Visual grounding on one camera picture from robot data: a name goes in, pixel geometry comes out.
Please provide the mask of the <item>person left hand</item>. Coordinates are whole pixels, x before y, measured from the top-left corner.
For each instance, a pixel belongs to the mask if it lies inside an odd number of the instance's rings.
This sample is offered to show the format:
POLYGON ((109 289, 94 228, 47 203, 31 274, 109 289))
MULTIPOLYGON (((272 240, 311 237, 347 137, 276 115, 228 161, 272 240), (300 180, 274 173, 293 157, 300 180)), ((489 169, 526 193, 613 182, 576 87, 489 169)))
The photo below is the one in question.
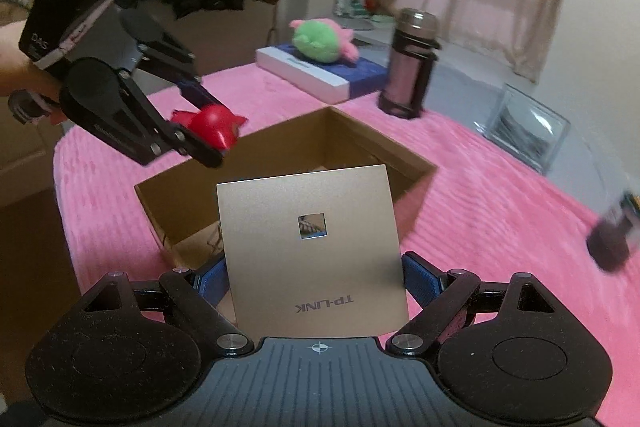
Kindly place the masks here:
POLYGON ((14 91, 30 90, 58 101, 62 84, 39 69, 18 48, 24 26, 24 20, 20 20, 1 27, 0 95, 9 96, 14 91))

